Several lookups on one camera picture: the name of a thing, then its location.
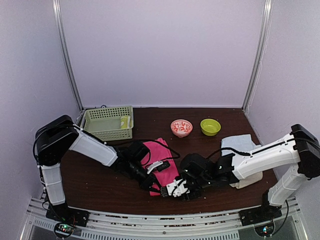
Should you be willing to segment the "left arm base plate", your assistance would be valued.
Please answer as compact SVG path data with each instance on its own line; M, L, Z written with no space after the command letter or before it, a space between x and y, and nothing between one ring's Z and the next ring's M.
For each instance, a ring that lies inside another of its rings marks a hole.
M74 208L67 208L66 211L58 212L57 208L49 206L45 217L56 221L53 233L60 239L69 238L77 227L86 227L89 219L89 212Z

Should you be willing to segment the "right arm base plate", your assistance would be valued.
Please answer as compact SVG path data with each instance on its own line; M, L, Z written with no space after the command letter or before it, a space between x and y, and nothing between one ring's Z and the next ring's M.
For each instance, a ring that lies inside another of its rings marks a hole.
M281 217L282 211L278 207L259 206L241 210L238 214L243 227L253 225L258 236L267 238L276 231L274 219Z

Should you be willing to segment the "pink towel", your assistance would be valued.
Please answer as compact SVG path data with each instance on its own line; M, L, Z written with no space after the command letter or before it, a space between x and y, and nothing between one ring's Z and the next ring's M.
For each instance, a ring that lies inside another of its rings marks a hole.
M161 137L155 141L143 143L149 153L141 160L141 165L148 171L152 170L162 187L171 184L179 175L172 151L167 148L167 142Z

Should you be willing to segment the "green lemon pattern towel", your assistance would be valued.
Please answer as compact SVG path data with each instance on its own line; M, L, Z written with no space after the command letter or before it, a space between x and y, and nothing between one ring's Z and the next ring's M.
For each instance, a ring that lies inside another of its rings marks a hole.
M123 115L120 117L120 129L130 129L131 128L131 116Z

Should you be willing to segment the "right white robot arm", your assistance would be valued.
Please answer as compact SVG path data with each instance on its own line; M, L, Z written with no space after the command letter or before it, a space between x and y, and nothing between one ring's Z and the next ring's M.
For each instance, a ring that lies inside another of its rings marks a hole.
M221 141L221 157L190 153L180 163L183 178L179 187L184 199L191 200L207 187L231 185L237 188L259 181L265 170L290 165L278 183L265 192L256 210L259 220L268 220L303 182L320 175L320 143L300 124L284 137L264 146L251 146L249 136L231 136Z

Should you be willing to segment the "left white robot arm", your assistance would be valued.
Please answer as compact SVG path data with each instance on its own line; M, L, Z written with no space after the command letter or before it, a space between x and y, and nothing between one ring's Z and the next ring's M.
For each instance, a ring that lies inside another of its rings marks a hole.
M35 134L32 153L41 171L52 213L61 222L72 218L67 207L61 176L61 161L68 151L80 153L116 172L138 182L141 189L158 192L160 183L153 173L148 173L141 161L150 153L142 141L134 140L128 147L112 146L73 123L62 115L40 128Z

